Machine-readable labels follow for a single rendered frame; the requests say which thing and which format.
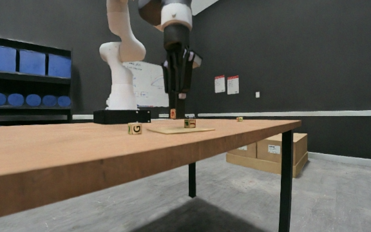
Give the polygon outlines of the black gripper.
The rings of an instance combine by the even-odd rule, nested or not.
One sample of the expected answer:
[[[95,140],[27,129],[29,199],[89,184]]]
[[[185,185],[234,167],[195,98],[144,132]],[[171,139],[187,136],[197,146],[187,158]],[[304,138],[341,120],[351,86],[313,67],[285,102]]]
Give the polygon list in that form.
[[[164,28],[163,38],[167,56],[165,64],[162,63],[161,67],[164,91],[169,99],[169,119],[171,110],[175,110],[176,119],[185,119],[185,98],[186,93],[190,92],[195,59],[195,54],[188,52],[190,31],[182,25],[170,25]]]

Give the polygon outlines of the beige flat mat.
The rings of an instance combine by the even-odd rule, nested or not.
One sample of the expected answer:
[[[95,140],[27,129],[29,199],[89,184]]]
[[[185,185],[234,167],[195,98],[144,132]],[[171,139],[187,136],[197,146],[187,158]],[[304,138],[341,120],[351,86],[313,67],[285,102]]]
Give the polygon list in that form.
[[[146,130],[154,131],[154,132],[161,133],[164,135],[196,133],[196,132],[203,132],[203,131],[215,131],[215,129],[210,129],[210,128],[197,128],[197,127],[196,128],[184,128],[184,126],[168,127],[168,128],[147,128]]]

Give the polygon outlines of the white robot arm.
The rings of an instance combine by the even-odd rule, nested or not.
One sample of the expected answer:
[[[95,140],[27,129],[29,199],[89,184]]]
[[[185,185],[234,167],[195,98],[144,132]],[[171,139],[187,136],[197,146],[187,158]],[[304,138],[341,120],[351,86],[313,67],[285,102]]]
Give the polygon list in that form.
[[[142,20],[163,33],[165,27],[174,24],[187,27],[191,33],[191,3],[192,0],[138,0],[138,13]],[[133,93],[133,73],[123,66],[123,62],[141,61],[146,51],[131,31],[128,0],[107,0],[106,6],[109,29],[122,40],[100,47],[100,56],[112,72],[111,94],[106,101],[109,107],[106,109],[139,110]]]

